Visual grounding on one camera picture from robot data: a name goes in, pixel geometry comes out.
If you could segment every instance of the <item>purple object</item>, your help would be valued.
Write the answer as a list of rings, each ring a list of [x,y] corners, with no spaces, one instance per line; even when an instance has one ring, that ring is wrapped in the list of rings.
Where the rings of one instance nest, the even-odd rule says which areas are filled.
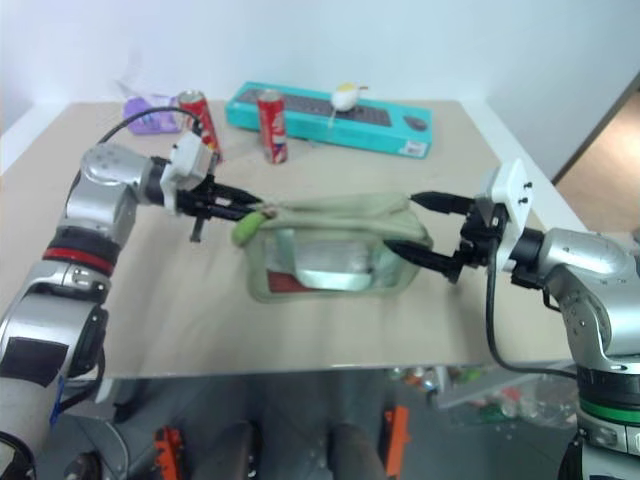
[[[128,118],[148,108],[177,106],[175,97],[150,95],[149,97],[132,97],[124,104],[123,116]],[[135,135],[151,135],[154,133],[177,133],[182,130],[182,119],[176,118],[179,113],[156,112],[145,115],[129,124],[128,128]]]

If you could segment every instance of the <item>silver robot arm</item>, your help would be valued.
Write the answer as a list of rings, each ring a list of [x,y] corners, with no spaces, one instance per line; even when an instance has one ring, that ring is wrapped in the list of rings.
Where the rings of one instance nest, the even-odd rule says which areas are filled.
[[[521,373],[575,377],[580,403],[578,434],[569,445],[560,479],[640,478],[640,266],[638,258],[598,234],[525,228],[533,185],[521,162],[505,163],[475,198],[423,192],[411,198],[440,213],[465,216],[452,256],[423,245],[385,243],[408,261],[458,280],[465,266],[489,267],[487,340],[494,359]],[[567,371],[507,364],[493,334],[492,290],[496,271],[511,272],[515,285],[542,290],[549,308],[562,313],[571,355]],[[558,307],[550,303],[555,298]]]
[[[0,321],[0,475],[32,470],[58,414],[73,404],[62,400],[67,378],[96,365],[99,376],[104,372],[102,305],[138,205],[195,217],[191,239],[199,241],[204,220],[238,220],[259,201],[216,184],[214,165],[191,132],[168,161],[110,143],[84,155],[53,240]]]
[[[523,240],[529,252],[530,240]],[[577,366],[578,435],[563,463],[577,473],[560,478],[640,478],[638,258],[601,235],[560,229],[527,257],[514,283],[533,281],[525,286],[555,298]]]

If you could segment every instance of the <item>table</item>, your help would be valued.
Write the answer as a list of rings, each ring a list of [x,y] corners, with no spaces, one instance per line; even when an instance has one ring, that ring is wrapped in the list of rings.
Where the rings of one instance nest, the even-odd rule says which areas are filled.
[[[269,200],[378,191],[478,192],[499,159],[465,109],[455,101],[412,103],[434,112],[435,140],[426,159],[291,140],[289,162],[272,166],[262,157],[257,134],[227,126],[223,102],[213,102],[225,157],[217,179]],[[3,176],[3,310],[52,238],[82,154],[119,120],[120,109],[115,103],[70,105]],[[167,156],[175,138],[125,131],[113,141],[141,154]],[[435,250],[451,254],[462,218],[417,206],[415,211],[434,237]],[[539,220],[532,214],[530,225],[539,228]],[[157,207],[138,209],[106,302],[106,376],[490,361],[484,269],[466,269],[455,286],[423,270],[392,298],[267,305],[247,293],[243,252],[230,241],[233,225],[213,220],[203,230],[202,243],[193,244],[188,241],[192,222]],[[539,292],[510,286],[506,274],[497,286],[496,331],[507,360],[570,356],[561,317],[542,305]]]

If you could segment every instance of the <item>egg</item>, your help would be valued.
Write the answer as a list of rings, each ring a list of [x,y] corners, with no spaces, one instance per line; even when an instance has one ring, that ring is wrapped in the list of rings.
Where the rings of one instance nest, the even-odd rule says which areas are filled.
[[[355,83],[343,83],[331,94],[331,106],[337,112],[348,112],[358,103],[360,89]]]

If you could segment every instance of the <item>red can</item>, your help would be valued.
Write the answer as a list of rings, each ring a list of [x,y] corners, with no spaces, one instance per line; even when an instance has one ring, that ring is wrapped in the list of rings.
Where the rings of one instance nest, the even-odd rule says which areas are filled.
[[[213,154],[217,157],[216,162],[221,162],[222,152],[220,151],[216,129],[211,119],[209,105],[207,105],[207,97],[204,96],[204,93],[197,90],[185,90],[178,95],[178,105],[180,105],[180,108],[184,108],[198,116],[202,123],[202,143],[213,151]],[[187,122],[188,127],[191,128],[193,119],[187,117]]]
[[[287,161],[287,131],[284,126],[284,97],[277,90],[258,95],[260,133],[267,160],[273,164]]]

